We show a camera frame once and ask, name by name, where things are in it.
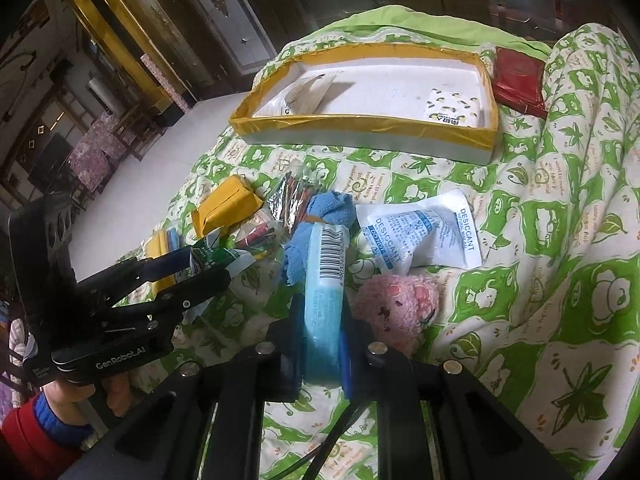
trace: silver screw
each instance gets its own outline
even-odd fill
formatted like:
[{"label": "silver screw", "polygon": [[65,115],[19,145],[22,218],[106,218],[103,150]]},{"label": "silver screw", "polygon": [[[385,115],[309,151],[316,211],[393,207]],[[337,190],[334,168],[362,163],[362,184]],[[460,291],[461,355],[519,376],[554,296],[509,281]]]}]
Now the silver screw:
[{"label": "silver screw", "polygon": [[189,361],[180,365],[180,375],[182,377],[193,377],[200,371],[200,365],[194,361]]},{"label": "silver screw", "polygon": [[273,354],[273,351],[275,349],[276,345],[274,345],[271,341],[263,341],[255,346],[255,351],[260,355]]},{"label": "silver screw", "polygon": [[373,355],[384,355],[386,354],[386,351],[389,350],[389,348],[384,343],[381,343],[380,341],[374,341],[373,343],[369,343],[369,346],[367,346],[367,348],[369,349],[369,352],[371,352]]},{"label": "silver screw", "polygon": [[462,365],[458,361],[454,361],[453,359],[449,359],[448,361],[444,361],[442,365],[444,371],[447,374],[458,375],[462,371]]}]

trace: white floor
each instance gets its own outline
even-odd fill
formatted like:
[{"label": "white floor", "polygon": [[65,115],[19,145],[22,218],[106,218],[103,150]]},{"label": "white floor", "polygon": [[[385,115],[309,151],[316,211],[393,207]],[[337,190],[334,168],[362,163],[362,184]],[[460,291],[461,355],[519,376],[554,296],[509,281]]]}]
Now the white floor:
[{"label": "white floor", "polygon": [[69,251],[78,280],[113,265],[151,234],[199,156],[215,144],[244,96],[197,103],[141,162],[127,157],[74,224]]}]

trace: yellow package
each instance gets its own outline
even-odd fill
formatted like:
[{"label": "yellow package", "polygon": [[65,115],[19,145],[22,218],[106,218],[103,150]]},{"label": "yellow package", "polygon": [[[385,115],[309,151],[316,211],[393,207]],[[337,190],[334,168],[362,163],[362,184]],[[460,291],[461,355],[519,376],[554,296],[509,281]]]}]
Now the yellow package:
[{"label": "yellow package", "polygon": [[217,227],[227,228],[246,220],[261,207],[262,200],[251,184],[239,175],[231,175],[191,211],[191,219],[198,238],[202,238]]},{"label": "yellow package", "polygon": [[[169,243],[166,239],[166,231],[160,229],[154,234],[154,236],[145,245],[145,256],[147,258],[157,258],[163,256],[169,252]],[[161,290],[165,290],[170,286],[175,285],[175,278],[173,275],[165,276],[162,280],[153,282],[151,284],[151,290],[154,298]]]}]

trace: human hand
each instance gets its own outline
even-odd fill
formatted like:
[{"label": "human hand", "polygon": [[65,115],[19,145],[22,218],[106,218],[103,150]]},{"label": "human hand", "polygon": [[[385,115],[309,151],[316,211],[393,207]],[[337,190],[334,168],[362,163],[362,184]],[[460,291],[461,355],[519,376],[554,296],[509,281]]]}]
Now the human hand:
[{"label": "human hand", "polygon": [[[116,416],[124,415],[133,402],[129,375],[118,374],[101,382],[107,393],[107,406]],[[58,379],[46,384],[43,391],[51,411],[60,421],[70,426],[84,426],[88,423],[75,403],[95,393],[93,384],[76,386],[65,379]]]}]

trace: bedsheet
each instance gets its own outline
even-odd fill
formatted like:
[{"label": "bedsheet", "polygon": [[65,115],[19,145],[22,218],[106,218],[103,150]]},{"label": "bedsheet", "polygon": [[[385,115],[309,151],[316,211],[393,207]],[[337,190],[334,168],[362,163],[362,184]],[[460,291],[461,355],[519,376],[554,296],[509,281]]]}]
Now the bedsheet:
[{"label": "bedsheet", "polygon": [[[329,28],[286,46],[257,80],[295,53],[351,41],[441,44],[437,34],[386,25],[372,33]],[[495,45],[463,47],[492,71]],[[454,46],[451,38],[447,46]],[[190,212],[221,180],[243,174],[264,195],[294,158],[358,202],[412,202],[460,188],[484,264],[414,269],[436,277],[442,302],[416,358],[459,360],[574,478],[595,479],[640,410],[639,78],[621,36],[583,25],[546,61],[547,120],[500,107],[502,142],[487,166],[333,146],[248,146],[228,128],[200,157],[158,227],[175,222],[193,241]],[[374,273],[364,237],[355,235],[352,245],[348,296]],[[216,364],[263,338],[272,320],[287,315],[292,290],[272,290],[273,268],[261,263],[233,280],[194,324],[180,325],[175,351],[137,370],[134,383],[151,390],[181,362]],[[126,303],[149,297],[144,286]],[[309,385],[293,404],[268,404],[261,477],[315,447],[345,406],[340,388]],[[335,446],[322,478],[377,478],[376,432],[373,405]]]}]

